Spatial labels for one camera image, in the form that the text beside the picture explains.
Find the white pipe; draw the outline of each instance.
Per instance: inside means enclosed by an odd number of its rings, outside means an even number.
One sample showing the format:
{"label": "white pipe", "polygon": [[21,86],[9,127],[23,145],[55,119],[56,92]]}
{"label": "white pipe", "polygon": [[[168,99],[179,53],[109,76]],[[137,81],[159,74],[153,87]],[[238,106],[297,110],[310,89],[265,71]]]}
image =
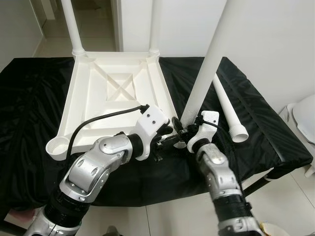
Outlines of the white pipe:
{"label": "white pipe", "polygon": [[74,56],[84,54],[85,51],[82,47],[79,30],[75,21],[74,12],[71,4],[71,0],[61,0],[63,5],[63,12],[65,20],[67,22],[68,31],[72,43],[72,54]]}
{"label": "white pipe", "polygon": [[211,40],[205,59],[201,65],[196,82],[185,106],[181,122],[183,127],[193,124],[200,107],[209,90],[212,78],[216,73],[222,56],[225,53],[227,42],[234,28],[236,19],[240,15],[245,0],[227,0],[216,31]]}
{"label": "white pipe", "polygon": [[231,135],[233,142],[241,143],[245,141],[248,138],[246,128],[240,123],[240,120],[238,119],[217,74],[215,74],[213,78],[213,85],[215,86],[224,116],[228,126],[230,127],[229,134]]}
{"label": "white pipe", "polygon": [[152,18],[151,18],[151,32],[150,32],[150,47],[149,54],[159,56],[159,32],[161,26],[161,9],[162,9],[162,0],[153,0],[152,1]]}

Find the black tablecloth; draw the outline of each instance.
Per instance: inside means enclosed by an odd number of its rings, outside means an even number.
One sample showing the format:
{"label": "black tablecloth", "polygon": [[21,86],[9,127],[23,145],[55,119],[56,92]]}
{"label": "black tablecloth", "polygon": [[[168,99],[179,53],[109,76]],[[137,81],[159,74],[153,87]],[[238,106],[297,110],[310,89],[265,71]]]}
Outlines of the black tablecloth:
{"label": "black tablecloth", "polygon": [[[159,62],[180,117],[203,58]],[[64,162],[54,161],[45,145],[57,134],[73,65],[72,58],[14,59],[0,73],[0,210],[40,207],[58,185]],[[213,138],[231,168],[238,165],[240,179],[272,167],[277,178],[311,163],[305,147],[228,58],[222,59],[217,73],[250,136],[241,144],[220,132]],[[202,110],[218,111],[219,125],[228,131],[213,86]],[[172,149],[161,162],[131,160],[118,168],[94,204],[144,206],[205,191],[193,156],[185,149]]]}

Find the floor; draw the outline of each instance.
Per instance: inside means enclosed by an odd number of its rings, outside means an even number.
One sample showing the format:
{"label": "floor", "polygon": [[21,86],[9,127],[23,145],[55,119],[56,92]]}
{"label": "floor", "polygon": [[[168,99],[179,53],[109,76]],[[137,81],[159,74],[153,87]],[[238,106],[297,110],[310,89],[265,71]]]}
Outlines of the floor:
{"label": "floor", "polygon": [[[86,51],[115,51],[114,30],[110,10],[105,8],[75,10],[75,16],[82,46]],[[72,57],[71,41],[64,14],[61,10],[56,12],[55,20],[46,20],[42,30],[46,39],[38,50],[37,57]]]}
{"label": "floor", "polygon": [[[78,28],[87,51],[114,51],[111,16],[108,12],[77,10]],[[46,42],[38,57],[71,57],[71,42],[64,16],[43,26]],[[247,197],[260,222],[269,222],[291,236],[315,232],[315,175],[304,177],[305,168],[274,180]],[[249,186],[265,173],[246,180]],[[7,216],[7,221],[27,227]],[[83,219],[77,236],[100,236],[109,225],[115,225],[124,236],[209,236],[217,235],[217,217],[209,194],[177,199],[143,207],[92,206]]]}

